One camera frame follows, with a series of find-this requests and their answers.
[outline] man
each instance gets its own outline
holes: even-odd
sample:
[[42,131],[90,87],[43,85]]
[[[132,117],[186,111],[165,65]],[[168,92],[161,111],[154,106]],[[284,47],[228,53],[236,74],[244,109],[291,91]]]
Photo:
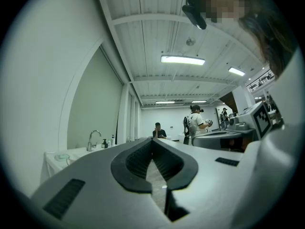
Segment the man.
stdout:
[[211,120],[203,121],[200,115],[200,107],[198,105],[192,107],[192,113],[189,116],[189,123],[191,136],[205,134],[205,129],[213,124]]
[[161,125],[159,122],[156,123],[156,128],[152,132],[152,136],[155,138],[164,138],[166,139],[166,133],[161,129]]
[[224,121],[229,121],[227,109],[223,108],[223,111],[221,113],[224,115]]

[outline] fluorescent ceiling light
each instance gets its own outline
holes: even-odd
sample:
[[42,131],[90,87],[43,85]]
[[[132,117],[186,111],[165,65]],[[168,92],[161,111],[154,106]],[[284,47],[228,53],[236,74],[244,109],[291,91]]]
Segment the fluorescent ceiling light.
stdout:
[[245,75],[245,72],[242,72],[242,71],[240,71],[240,70],[238,70],[238,69],[236,69],[236,68],[233,68],[233,67],[231,67],[231,68],[229,69],[229,72],[232,72],[232,73],[234,73],[234,74],[238,74],[238,75],[241,75],[241,76],[244,76],[244,75]]
[[192,58],[192,57],[185,57],[185,56],[162,55],[161,62],[162,63],[188,63],[188,64],[203,65],[205,60],[198,59],[198,58]]
[[175,102],[168,101],[168,102],[156,102],[156,104],[174,104]]

